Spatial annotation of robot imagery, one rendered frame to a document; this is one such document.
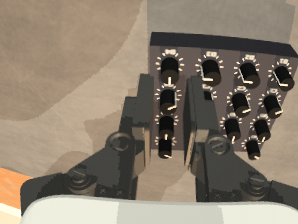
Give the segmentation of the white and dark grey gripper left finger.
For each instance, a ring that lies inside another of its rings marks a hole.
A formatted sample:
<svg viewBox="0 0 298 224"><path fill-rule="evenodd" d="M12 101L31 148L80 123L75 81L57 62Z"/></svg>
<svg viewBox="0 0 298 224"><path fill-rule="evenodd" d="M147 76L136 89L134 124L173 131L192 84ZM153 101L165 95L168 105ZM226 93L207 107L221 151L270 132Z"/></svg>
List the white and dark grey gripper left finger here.
<svg viewBox="0 0 298 224"><path fill-rule="evenodd" d="M138 175L150 165L153 116L154 77L140 74L137 97L125 97L119 130L107 137L103 149L67 173L28 179L21 185L21 218L30 203L53 195L136 200Z"/></svg>

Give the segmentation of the dark grey knob box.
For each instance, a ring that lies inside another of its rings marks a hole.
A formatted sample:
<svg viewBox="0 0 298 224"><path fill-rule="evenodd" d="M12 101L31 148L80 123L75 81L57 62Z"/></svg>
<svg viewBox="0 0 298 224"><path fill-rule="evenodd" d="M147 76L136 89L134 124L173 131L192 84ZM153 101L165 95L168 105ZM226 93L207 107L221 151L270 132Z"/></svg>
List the dark grey knob box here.
<svg viewBox="0 0 298 224"><path fill-rule="evenodd" d="M184 151L186 80L201 76L205 99L215 103L220 135L230 139L234 152L247 152L250 160L259 159L276 118L282 114L287 92L295 85L297 67L298 54L290 44L151 32L150 76L154 77L151 149L158 150L162 159L171 158L172 150Z"/></svg>

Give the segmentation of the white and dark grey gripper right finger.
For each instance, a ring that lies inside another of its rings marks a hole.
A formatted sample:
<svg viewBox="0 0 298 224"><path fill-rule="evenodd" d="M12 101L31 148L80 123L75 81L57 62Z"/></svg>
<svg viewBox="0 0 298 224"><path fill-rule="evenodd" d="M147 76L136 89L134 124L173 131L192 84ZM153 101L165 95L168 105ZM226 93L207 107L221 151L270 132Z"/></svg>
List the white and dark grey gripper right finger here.
<svg viewBox="0 0 298 224"><path fill-rule="evenodd" d="M220 135L215 103L205 100L201 76L187 78L183 137L184 166L195 176L196 202L268 201L298 210L298 188L268 181Z"/></svg>

